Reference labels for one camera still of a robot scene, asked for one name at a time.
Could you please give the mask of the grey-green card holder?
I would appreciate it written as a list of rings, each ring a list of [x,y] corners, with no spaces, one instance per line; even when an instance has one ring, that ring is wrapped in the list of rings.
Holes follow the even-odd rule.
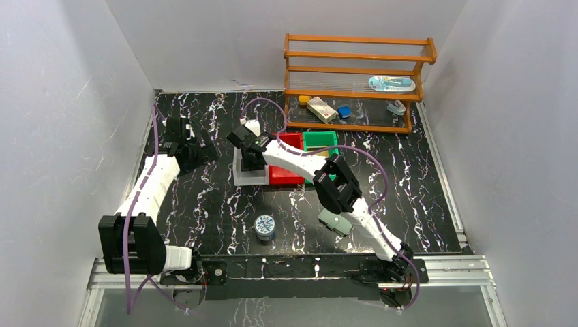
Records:
[[[337,233],[340,237],[345,237],[351,232],[353,225],[341,215],[337,215],[324,209],[319,215],[318,220],[323,223],[329,230]]]

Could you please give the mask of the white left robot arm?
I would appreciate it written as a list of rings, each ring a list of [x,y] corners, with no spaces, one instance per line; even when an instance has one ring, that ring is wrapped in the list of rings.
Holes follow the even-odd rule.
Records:
[[[110,274],[176,271],[186,283],[198,282],[204,266],[191,247],[167,245],[157,228],[160,208],[172,183],[218,158],[206,129],[181,116],[165,120],[165,132],[127,199],[98,223],[106,270]]]

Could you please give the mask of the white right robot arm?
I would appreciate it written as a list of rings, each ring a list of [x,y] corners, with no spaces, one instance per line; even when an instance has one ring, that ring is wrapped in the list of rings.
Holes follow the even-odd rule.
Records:
[[[412,261],[413,251],[373,213],[373,206],[363,197],[359,181],[343,156],[321,157],[315,151],[308,153],[271,134],[257,136],[243,125],[226,138],[253,164],[278,166],[311,181],[321,205],[345,218],[371,245],[389,280],[402,282],[413,275],[414,282],[419,282],[419,270]]]

